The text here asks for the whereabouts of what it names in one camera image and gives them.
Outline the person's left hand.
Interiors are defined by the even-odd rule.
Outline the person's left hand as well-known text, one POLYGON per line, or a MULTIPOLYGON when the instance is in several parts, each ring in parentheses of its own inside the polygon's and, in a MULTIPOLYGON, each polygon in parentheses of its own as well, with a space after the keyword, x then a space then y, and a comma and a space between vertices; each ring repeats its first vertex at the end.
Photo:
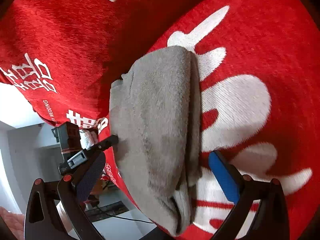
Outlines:
POLYGON ((24 240, 25 215, 9 212, 3 207, 0 207, 0 214, 14 236, 19 240, 24 240))

